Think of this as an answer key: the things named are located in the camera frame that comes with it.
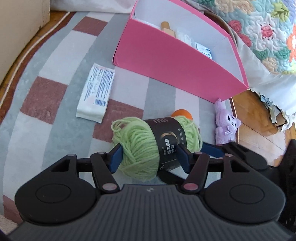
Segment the green yarn ball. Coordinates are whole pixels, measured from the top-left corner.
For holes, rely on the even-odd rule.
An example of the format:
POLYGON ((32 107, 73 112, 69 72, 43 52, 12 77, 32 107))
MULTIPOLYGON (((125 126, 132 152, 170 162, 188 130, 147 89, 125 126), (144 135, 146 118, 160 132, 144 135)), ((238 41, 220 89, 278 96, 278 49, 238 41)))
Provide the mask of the green yarn ball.
POLYGON ((143 182, 155 178, 161 167, 178 166, 177 145, 184 145, 190 152, 200 151, 203 145, 194 121, 182 115, 149 120, 126 117, 115 120, 111 130, 113 143, 123 148, 119 169, 143 182))

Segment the purple plush toy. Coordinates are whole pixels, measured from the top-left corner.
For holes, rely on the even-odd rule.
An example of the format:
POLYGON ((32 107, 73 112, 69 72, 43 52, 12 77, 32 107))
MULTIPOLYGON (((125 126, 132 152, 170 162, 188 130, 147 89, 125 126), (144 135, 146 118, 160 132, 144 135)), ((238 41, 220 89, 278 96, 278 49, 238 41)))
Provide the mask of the purple plush toy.
POLYGON ((215 108, 215 122, 217 128, 215 129, 216 145, 223 145, 229 142, 236 141, 236 133, 241 126, 241 120, 237 119, 232 112, 230 112, 221 99, 217 99, 214 104, 215 108))

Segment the orange makeup sponge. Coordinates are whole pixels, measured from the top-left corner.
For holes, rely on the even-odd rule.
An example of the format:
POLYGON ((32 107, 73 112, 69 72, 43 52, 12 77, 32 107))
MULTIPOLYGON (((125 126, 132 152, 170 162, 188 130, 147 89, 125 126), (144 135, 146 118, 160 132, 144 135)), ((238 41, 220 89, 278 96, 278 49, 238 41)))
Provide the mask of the orange makeup sponge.
POLYGON ((186 109, 178 109, 175 110, 172 114, 171 117, 176 117, 176 116, 184 116, 189 120, 193 120, 192 115, 190 114, 189 111, 187 111, 186 109))

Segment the white tissue pack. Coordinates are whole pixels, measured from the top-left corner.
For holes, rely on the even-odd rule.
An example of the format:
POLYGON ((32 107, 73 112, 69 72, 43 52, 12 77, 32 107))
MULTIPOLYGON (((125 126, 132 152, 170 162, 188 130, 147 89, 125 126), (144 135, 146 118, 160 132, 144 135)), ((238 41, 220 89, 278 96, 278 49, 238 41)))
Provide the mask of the white tissue pack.
POLYGON ((76 117, 102 123, 114 77, 114 69, 93 64, 78 102, 76 117))

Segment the blue white wet wipes pack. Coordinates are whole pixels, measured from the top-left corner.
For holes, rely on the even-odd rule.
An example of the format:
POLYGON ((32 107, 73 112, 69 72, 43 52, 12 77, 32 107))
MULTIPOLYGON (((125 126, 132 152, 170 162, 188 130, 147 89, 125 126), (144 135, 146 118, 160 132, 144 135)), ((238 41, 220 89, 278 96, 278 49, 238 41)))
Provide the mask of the blue white wet wipes pack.
POLYGON ((205 55, 206 57, 212 59, 212 53, 211 50, 197 42, 194 43, 195 48, 202 53, 203 55, 205 55))

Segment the clear box of floss picks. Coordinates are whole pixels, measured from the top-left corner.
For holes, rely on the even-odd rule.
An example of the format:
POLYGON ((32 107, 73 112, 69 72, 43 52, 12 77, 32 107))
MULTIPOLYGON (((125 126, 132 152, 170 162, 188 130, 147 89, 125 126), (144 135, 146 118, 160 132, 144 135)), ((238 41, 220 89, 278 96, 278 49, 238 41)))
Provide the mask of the clear box of floss picks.
POLYGON ((186 33, 182 32, 181 30, 175 31, 176 38, 183 43, 195 48, 195 41, 186 33))

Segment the beige foundation bottle gold cap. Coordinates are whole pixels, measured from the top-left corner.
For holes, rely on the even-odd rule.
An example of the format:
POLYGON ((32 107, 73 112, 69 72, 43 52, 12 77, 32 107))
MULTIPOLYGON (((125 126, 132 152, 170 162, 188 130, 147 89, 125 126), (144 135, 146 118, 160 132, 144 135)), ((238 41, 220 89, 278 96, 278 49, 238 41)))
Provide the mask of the beige foundation bottle gold cap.
POLYGON ((161 23, 161 30, 174 38, 176 37, 175 32, 170 28, 170 24, 167 21, 161 23))

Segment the grey checkered rug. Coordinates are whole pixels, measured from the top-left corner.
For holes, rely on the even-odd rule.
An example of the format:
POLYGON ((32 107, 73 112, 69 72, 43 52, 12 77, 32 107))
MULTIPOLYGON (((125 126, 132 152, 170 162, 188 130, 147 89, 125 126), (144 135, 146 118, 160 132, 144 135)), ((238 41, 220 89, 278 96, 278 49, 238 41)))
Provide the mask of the grey checkered rug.
POLYGON ((188 110, 202 140, 215 142, 211 102, 152 78, 116 67, 102 123, 76 116, 78 101, 93 64, 113 68, 112 58, 128 20, 125 14, 70 14, 24 62, 11 85, 1 122, 1 214, 22 219, 16 191, 67 154, 89 157, 112 149, 111 124, 136 116, 144 120, 188 110))

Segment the pink cardboard box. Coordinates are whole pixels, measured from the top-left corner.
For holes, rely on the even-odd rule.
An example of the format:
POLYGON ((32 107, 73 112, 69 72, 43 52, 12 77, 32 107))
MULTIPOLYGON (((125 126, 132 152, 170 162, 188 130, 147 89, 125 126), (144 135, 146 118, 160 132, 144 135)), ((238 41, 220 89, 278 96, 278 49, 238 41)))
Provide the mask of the pink cardboard box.
POLYGON ((182 1, 137 1, 113 63, 210 102, 227 100, 249 87, 230 34, 182 1), (212 59, 163 32, 164 21, 174 32, 181 30, 209 48, 212 59))

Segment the floral quilt bedspread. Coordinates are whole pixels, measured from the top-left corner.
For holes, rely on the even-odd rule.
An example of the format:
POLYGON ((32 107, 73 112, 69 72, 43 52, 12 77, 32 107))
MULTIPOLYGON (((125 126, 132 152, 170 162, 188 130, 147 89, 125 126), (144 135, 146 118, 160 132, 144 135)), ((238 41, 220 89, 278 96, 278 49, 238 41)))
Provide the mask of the floral quilt bedspread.
POLYGON ((188 1, 209 10, 232 29, 250 75, 295 74, 295 1, 188 1))

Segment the beige cabinet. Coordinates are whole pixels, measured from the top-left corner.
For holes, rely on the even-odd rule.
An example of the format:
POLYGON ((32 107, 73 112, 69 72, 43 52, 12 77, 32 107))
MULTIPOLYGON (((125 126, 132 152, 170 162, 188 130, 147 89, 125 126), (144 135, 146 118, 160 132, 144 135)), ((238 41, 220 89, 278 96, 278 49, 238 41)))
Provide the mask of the beige cabinet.
POLYGON ((50 1, 0 1, 1 81, 16 58, 50 19, 50 1))

